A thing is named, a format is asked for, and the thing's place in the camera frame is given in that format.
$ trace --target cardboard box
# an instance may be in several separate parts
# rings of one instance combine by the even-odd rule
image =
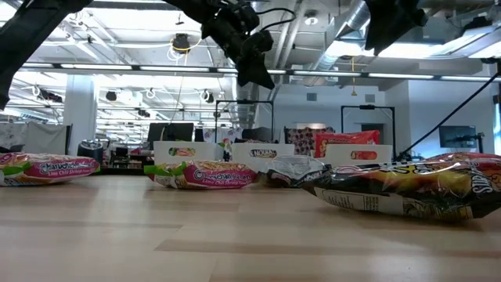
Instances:
[[[216,143],[155,141],[155,165],[183,161],[220,161],[223,148]]]
[[[233,162],[245,164],[258,172],[266,163],[278,156],[293,156],[294,144],[234,143]]]
[[[370,165],[391,162],[391,145],[328,144],[326,156],[317,158],[333,167],[344,165]]]

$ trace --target black cable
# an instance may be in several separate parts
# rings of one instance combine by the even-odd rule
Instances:
[[[397,157],[396,161],[401,161],[404,155],[412,150],[417,144],[421,143],[421,141],[425,140],[428,136],[431,135],[431,133],[435,132],[439,127],[441,127],[446,121],[448,121],[451,116],[453,116],[455,113],[458,112],[458,110],[461,110],[466,104],[468,104],[473,98],[475,98],[480,92],[484,91],[484,89],[490,85],[498,76],[500,75],[499,72],[494,74],[486,83],[483,84],[482,87],[480,87],[475,93],[471,94],[468,99],[466,99],[464,102],[462,102],[455,110],[453,110],[447,117],[445,117],[440,123],[438,123],[437,126],[435,126],[431,131],[429,131],[427,134],[425,134],[423,137],[419,138],[413,145],[411,145],[409,148],[405,149],[402,151],[399,156]]]
[[[268,29],[268,28],[270,28],[270,27],[274,27],[274,26],[276,26],[276,25],[280,25],[280,24],[284,24],[284,23],[285,23],[285,24],[287,24],[287,23],[291,23],[291,22],[293,22],[293,21],[295,21],[295,20],[296,20],[296,13],[295,13],[294,11],[291,11],[291,10],[287,9],[287,8],[273,8],[273,9],[267,9],[267,10],[265,10],[265,11],[262,11],[262,12],[259,12],[259,13],[256,13],[256,14],[257,14],[257,15],[264,15],[264,14],[266,14],[266,13],[275,12],[275,11],[284,11],[284,12],[288,12],[288,13],[290,13],[290,14],[292,15],[292,19],[289,19],[289,20],[281,20],[281,21],[276,22],[276,23],[271,23],[271,24],[269,24],[269,25],[267,25],[267,26],[263,27],[263,28],[261,29],[262,31],[264,31],[264,30],[266,30],[266,29]]]

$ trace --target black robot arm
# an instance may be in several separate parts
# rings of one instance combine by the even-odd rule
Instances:
[[[202,37],[211,36],[239,71],[238,82],[272,89],[274,84],[263,52],[272,48],[269,32],[250,32],[259,25],[255,11],[242,0],[164,0],[202,24]],[[9,102],[14,74],[66,16],[92,0],[25,0],[0,29],[0,109]]]

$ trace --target white column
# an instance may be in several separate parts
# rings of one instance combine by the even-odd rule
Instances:
[[[68,75],[64,100],[64,124],[73,125],[70,155],[77,155],[78,144],[96,135],[99,88],[90,75]]]

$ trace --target ceiling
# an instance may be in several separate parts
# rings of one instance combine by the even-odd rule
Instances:
[[[305,15],[298,14],[299,28],[297,34],[284,30],[287,26],[272,27],[270,31],[274,38],[273,49],[266,53],[265,64],[268,68],[277,68],[274,60],[280,57],[278,65],[285,68],[292,66],[308,68],[309,64],[316,62],[328,48],[326,31],[329,25],[340,15],[350,9],[349,0],[304,0],[299,5],[294,0],[262,0],[252,2],[258,11],[266,9],[287,7],[302,12],[314,11],[318,23],[307,25]],[[421,1],[420,6],[425,8],[432,16],[445,22],[445,15],[463,15],[490,9],[492,1]],[[15,9],[0,2],[0,26],[10,19]],[[272,12],[261,16],[261,27],[279,20],[282,12]],[[454,23],[447,28],[454,29]],[[425,34],[433,34],[433,28],[425,31]],[[287,41],[294,44],[289,56],[285,57],[287,44],[278,49],[281,34],[288,32]],[[171,40],[176,34],[189,35],[191,45],[196,48],[190,50],[187,55],[174,54],[171,51]],[[45,63],[101,63],[101,64],[143,64],[143,65],[186,65],[206,67],[231,67],[225,58],[223,51],[211,38],[200,40],[200,25],[191,20],[175,7],[162,1],[94,1],[88,8],[73,15],[69,15],[61,24],[60,28],[53,31],[45,44],[41,46],[29,59],[31,62]],[[374,58],[372,56],[354,56],[352,60],[338,60],[335,64],[340,71],[374,71],[382,73],[415,73],[423,74],[475,74],[481,70],[479,60],[468,58],[456,60],[418,60],[418,59],[395,59]],[[34,95],[33,86],[47,89],[64,97],[66,88],[66,74],[19,72],[11,88],[11,101],[13,104],[43,105],[55,104],[37,99]],[[108,91],[132,91],[142,94],[143,107],[166,107],[170,110],[155,110],[156,119],[192,119],[210,120],[214,104],[206,104],[200,99],[200,94],[208,90],[216,99],[234,99],[241,97],[241,93],[252,96],[250,90],[236,87],[236,79],[233,74],[217,77],[153,77],[140,75],[122,74],[96,74],[95,80],[101,87],[99,106],[120,107],[128,106],[128,103],[120,101],[112,103],[106,100]],[[337,86],[340,88],[350,85],[350,78],[340,78]],[[388,86],[386,79],[361,79],[360,85],[378,86],[384,90]],[[193,112],[190,114],[177,113],[174,116],[172,108],[205,109],[207,113]],[[252,110],[242,107],[229,107],[230,112],[222,117],[225,120],[245,118],[252,120]],[[63,110],[33,109],[24,110],[26,113],[51,117],[50,120],[62,116]],[[102,110],[101,118],[141,118],[134,111]]]

